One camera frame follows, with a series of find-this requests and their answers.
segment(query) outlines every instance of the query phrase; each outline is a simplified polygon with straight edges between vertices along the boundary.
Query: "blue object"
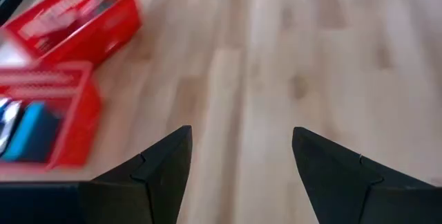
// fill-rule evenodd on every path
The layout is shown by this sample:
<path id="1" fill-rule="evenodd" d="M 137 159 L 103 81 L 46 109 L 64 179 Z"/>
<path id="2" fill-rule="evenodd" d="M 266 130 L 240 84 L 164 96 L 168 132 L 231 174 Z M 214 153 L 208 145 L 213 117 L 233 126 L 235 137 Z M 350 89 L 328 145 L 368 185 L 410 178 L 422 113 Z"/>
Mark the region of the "blue object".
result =
<path id="1" fill-rule="evenodd" d="M 24 116 L 1 159 L 14 162 L 45 162 L 55 141 L 60 120 L 44 102 L 28 105 Z"/>

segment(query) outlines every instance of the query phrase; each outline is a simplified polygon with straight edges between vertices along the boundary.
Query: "plastic crate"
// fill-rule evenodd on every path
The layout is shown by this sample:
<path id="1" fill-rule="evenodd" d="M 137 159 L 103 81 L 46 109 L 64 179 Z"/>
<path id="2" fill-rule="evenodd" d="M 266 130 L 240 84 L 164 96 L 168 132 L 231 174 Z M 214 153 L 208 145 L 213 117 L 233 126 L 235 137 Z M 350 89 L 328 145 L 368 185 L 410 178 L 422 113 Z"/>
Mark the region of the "plastic crate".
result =
<path id="1" fill-rule="evenodd" d="M 44 101 L 61 116 L 61 124 L 46 164 L 0 162 L 5 168 L 79 167 L 84 165 L 99 122 L 101 100 L 91 81 L 90 62 L 67 62 L 53 67 L 0 68 L 0 95 L 14 100 Z"/>
<path id="2" fill-rule="evenodd" d="M 41 36 L 33 35 L 41 26 L 39 18 L 47 12 L 62 15 L 80 11 L 90 0 L 43 0 L 22 15 L 5 24 L 6 37 L 23 48 L 33 60 L 43 64 L 87 60 L 94 65 L 102 63 L 110 54 L 125 44 L 141 26 L 135 0 L 115 0 L 114 4 L 86 23 L 80 23 L 74 32 L 51 33 L 55 46 L 42 50 Z"/>

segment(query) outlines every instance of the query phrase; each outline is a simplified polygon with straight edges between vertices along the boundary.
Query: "red crate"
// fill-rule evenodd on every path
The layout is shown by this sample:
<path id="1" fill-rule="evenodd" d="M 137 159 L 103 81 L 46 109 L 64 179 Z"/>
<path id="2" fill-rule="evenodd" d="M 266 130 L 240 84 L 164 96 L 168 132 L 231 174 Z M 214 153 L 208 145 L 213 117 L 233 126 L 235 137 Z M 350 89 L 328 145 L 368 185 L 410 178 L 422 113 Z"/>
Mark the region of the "red crate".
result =
<path id="1" fill-rule="evenodd" d="M 79 12 L 89 1 L 43 0 L 6 23 L 3 27 L 6 37 L 18 43 L 32 59 L 44 64 L 87 60 L 98 65 L 125 44 L 141 26 L 135 0 L 116 0 L 110 8 L 92 20 L 86 23 L 76 21 L 65 31 L 44 36 L 57 44 L 49 50 L 38 48 L 43 37 L 35 34 L 42 29 L 41 16 L 47 12 L 51 12 L 50 16 L 66 14 L 68 11 Z"/>
<path id="2" fill-rule="evenodd" d="M 56 66 L 0 68 L 0 95 L 14 100 L 44 101 L 60 115 L 57 139 L 46 164 L 0 162 L 0 169 L 79 167 L 88 157 L 99 122 L 101 100 L 91 81 L 90 62 L 66 62 Z"/>

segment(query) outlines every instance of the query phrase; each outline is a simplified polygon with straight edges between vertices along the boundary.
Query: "wooden floor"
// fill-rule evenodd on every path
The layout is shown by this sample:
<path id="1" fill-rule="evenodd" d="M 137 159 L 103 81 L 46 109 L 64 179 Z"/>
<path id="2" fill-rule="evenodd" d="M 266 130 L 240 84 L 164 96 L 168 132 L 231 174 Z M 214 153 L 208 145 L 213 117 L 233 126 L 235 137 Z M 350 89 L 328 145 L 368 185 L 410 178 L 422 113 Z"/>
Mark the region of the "wooden floor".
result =
<path id="1" fill-rule="evenodd" d="M 291 151 L 303 126 L 442 186 L 442 0 L 140 0 L 95 74 L 89 179 L 193 126 L 180 224 L 317 223 Z"/>

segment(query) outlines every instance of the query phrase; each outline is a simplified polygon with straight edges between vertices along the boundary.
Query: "red plastic crate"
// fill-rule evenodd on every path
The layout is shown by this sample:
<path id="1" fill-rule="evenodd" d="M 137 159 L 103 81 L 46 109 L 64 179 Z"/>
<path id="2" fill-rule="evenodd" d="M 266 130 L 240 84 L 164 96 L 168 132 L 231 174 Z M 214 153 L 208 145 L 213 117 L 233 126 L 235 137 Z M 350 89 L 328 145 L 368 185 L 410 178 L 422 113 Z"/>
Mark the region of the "red plastic crate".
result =
<path id="1" fill-rule="evenodd" d="M 23 100 L 24 104 L 44 101 L 53 113 L 62 117 L 46 164 L 0 162 L 0 169 L 84 165 L 101 110 L 101 100 L 90 78 L 92 70 L 90 62 L 66 62 L 53 67 L 0 68 L 1 96 Z"/>
<path id="2" fill-rule="evenodd" d="M 141 26 L 135 0 L 116 0 L 108 9 L 69 36 L 53 32 L 56 46 L 49 50 L 37 48 L 41 36 L 35 34 L 41 26 L 41 17 L 47 12 L 62 15 L 72 9 L 79 11 L 90 0 L 43 0 L 22 15 L 5 24 L 6 37 L 18 43 L 32 59 L 44 64 L 87 60 L 94 65 L 103 62 L 110 54 L 125 44 Z"/>

